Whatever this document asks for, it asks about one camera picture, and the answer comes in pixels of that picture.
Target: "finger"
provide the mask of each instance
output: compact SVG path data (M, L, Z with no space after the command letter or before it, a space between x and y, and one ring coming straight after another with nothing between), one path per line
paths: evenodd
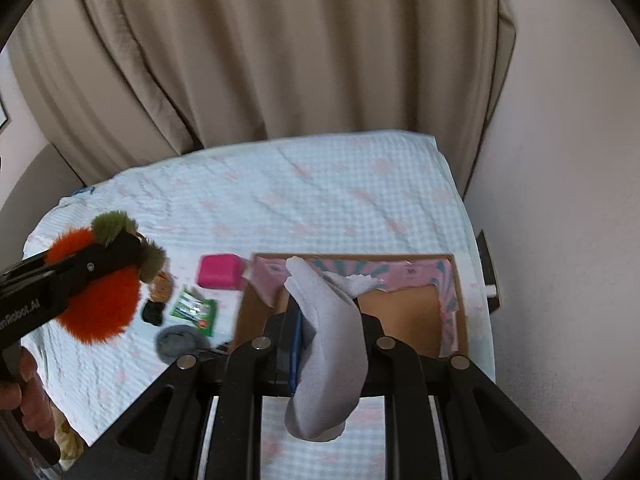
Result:
M51 438L56 433L56 421L53 417L38 431L42 438Z
M20 403L22 414L25 417L29 417L39 412L43 406L48 405L49 399L47 399L47 394L44 393L42 382L38 376L35 376L27 383L22 393L22 402Z
M51 420L51 417L51 408L47 404L46 406L42 406L40 411L34 415L24 416L22 418L22 424L27 431L40 431Z
M0 410L14 410L20 406L22 393L15 383L0 381Z
M31 353L24 347L20 352L20 375L24 379L24 382L28 383L36 375L38 370L38 364L36 359L33 358Z

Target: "metal bolt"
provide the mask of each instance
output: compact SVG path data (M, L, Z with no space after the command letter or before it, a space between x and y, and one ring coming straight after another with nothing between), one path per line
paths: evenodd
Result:
M266 350L271 346L271 339L261 335L260 337L257 337L253 341L251 341L251 346L256 350Z
M396 340L392 337L383 335L376 340L376 345L378 345L378 348L382 348L383 350L391 350L396 346Z
M456 370L466 370L469 368L469 359L463 355L455 355L451 358L451 366Z
M193 368L198 360L195 356L191 354L185 354L178 357L177 365L180 370L188 370L189 368Z

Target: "bed sheet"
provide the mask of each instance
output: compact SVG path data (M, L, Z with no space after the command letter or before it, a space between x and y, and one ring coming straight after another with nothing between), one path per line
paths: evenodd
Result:
M194 284L198 260L207 253L452 253L470 357L494 377L478 251L433 137L389 130L298 137L204 150L124 171L63 198L29 236L24 256L115 208L127 211L140 232L167 250L174 296L182 285ZM213 339L223 342L232 336L239 293L208 296L221 304ZM88 444L166 368L154 350L160 328L140 319L145 297L143 289L134 322L108 344L82 346L55 322L23 340L51 399ZM264 478L289 478L292 470L300 479L383 477L381 399L363 399L343 436L331 443L293 439L283 417L282 399L265 400Z

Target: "curtain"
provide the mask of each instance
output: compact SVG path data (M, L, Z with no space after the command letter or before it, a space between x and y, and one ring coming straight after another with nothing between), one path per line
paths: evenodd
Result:
M10 55L86 182L200 146L400 128L434 135L462 190L506 71L498 3L36 0Z

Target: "pink soap case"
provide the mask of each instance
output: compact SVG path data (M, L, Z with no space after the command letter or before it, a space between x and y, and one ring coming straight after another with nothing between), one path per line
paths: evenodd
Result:
M207 254L200 259L197 283L203 288L238 290L244 265L237 254Z

